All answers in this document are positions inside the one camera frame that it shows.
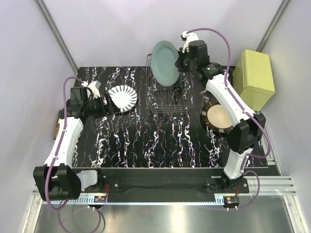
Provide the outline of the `white blue striped plate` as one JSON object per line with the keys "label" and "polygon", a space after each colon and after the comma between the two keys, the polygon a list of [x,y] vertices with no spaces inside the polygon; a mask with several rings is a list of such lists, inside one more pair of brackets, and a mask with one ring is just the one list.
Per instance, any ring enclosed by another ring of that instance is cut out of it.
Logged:
{"label": "white blue striped plate", "polygon": [[120,109],[120,113],[130,111],[137,103],[136,91],[126,85],[118,85],[108,90],[112,102]]}

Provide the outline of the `light teal plate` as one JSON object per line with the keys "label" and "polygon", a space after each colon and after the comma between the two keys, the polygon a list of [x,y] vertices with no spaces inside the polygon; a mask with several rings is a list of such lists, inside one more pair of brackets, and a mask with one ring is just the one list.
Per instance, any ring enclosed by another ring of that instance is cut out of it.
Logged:
{"label": "light teal plate", "polygon": [[169,41],[158,42],[151,53],[151,70],[155,80],[161,86],[172,86],[179,78],[179,72],[175,66],[178,52]]}

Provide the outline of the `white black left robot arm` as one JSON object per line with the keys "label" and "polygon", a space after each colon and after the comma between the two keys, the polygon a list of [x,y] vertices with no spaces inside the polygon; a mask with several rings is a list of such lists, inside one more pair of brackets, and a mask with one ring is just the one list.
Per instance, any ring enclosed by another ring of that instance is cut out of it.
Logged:
{"label": "white black left robot arm", "polygon": [[96,97],[87,92],[88,87],[74,87],[70,99],[62,110],[60,128],[51,153],[43,166],[34,168],[33,177],[44,201],[76,200],[84,189],[94,192],[104,189],[105,180],[98,169],[72,170],[72,159],[79,135],[85,121],[118,113],[121,109],[113,99],[115,92],[109,90]]}

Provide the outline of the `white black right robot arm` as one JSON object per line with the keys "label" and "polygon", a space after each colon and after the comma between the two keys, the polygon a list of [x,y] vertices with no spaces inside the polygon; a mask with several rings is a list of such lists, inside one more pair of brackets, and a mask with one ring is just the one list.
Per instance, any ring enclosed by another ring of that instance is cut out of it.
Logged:
{"label": "white black right robot arm", "polygon": [[228,160],[212,189],[235,192],[242,183],[247,159],[262,137],[266,118],[243,102],[228,82],[228,72],[220,64],[210,62],[203,40],[185,39],[175,65],[181,72],[196,74],[205,90],[216,98],[231,120],[233,128],[226,137],[230,148]]}

